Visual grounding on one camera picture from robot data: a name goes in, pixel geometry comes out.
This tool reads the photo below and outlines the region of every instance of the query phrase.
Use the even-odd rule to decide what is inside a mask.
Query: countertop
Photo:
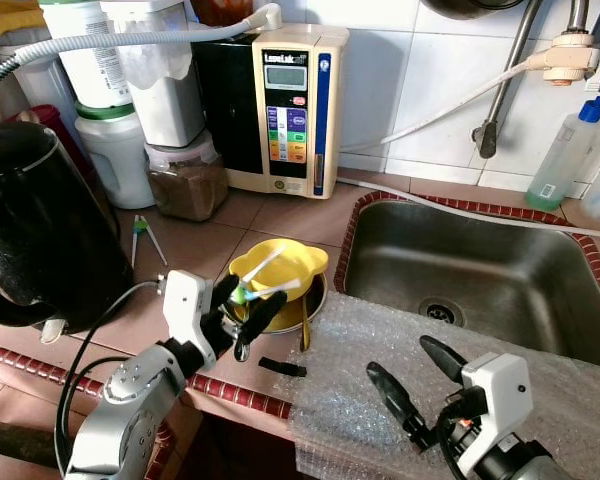
[[[437,195],[460,200],[480,201],[511,207],[527,207],[524,195],[518,192],[484,187],[458,185],[430,180],[409,179],[395,175],[359,170],[341,169],[341,174],[421,195]],[[255,244],[273,237],[288,237],[308,245],[320,247],[330,257],[327,277],[329,288],[334,289],[333,275],[340,255],[349,216],[358,198],[370,190],[350,185],[336,186],[334,196],[328,201],[307,200],[278,194],[257,194],[231,190],[229,197],[206,222],[194,223],[163,217],[156,208],[141,211],[120,211],[122,245],[130,255],[133,216],[146,216],[169,262],[168,269],[182,269],[205,278],[217,280],[226,271],[228,262],[245,253]],[[600,224],[588,220],[579,210],[579,201],[566,200],[553,212],[571,223],[600,229]],[[600,239],[595,239],[600,250]],[[138,241],[136,280],[156,278],[167,269],[146,236]],[[81,334],[62,337],[51,346],[38,342],[39,333],[32,327],[9,328],[0,325],[0,346],[52,365],[68,368],[77,351]],[[137,354],[158,340],[168,337],[167,324],[162,316],[162,298],[150,290],[140,291],[129,302],[117,319],[102,327],[93,339],[82,364],[105,355],[120,352]],[[299,342],[299,332],[263,335],[251,349],[245,363],[237,363],[233,355],[225,355],[204,375],[230,385],[235,385],[266,396],[281,398],[273,386],[278,374],[257,366],[262,356],[285,360],[290,349]],[[99,369],[93,378],[104,380],[110,370]],[[193,405],[203,410],[232,419],[243,413],[230,402],[210,402],[200,392],[190,392]],[[263,430],[288,437],[284,422],[263,425]]]

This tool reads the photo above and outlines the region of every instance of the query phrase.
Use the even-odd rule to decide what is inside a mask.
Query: stainless steel sink
[[[346,293],[600,365],[600,289],[561,232],[376,202],[356,226]]]

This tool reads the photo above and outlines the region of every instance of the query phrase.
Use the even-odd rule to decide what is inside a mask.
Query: bubble wrap
[[[457,385],[420,347],[424,334],[469,361],[487,352],[526,358],[534,410],[516,433],[539,440],[575,478],[600,480],[600,367],[333,292],[312,324],[309,351],[288,358],[305,365],[307,377],[275,386],[294,398],[290,430],[300,472],[325,480],[452,479],[438,447],[412,450],[365,371],[372,360],[385,367],[432,428]]]

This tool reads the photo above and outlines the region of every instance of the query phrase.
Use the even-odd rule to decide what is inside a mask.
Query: black kettle
[[[53,131],[0,124],[0,324],[86,330],[132,285],[131,265]]]

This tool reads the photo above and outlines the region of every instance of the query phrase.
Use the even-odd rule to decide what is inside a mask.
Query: backsplash
[[[418,0],[279,0],[285,22],[350,29],[345,65],[342,145],[386,136],[426,118],[502,72],[526,2],[477,20],[451,20]],[[570,0],[545,0],[530,37],[544,50],[562,32]],[[590,0],[593,28],[600,0]],[[525,191],[564,117],[595,93],[584,82],[554,87],[524,75],[498,139],[480,158],[470,132],[487,116],[495,89],[450,116],[390,145],[341,153],[340,165],[419,178]],[[580,197],[600,168],[600,144],[580,172]]]

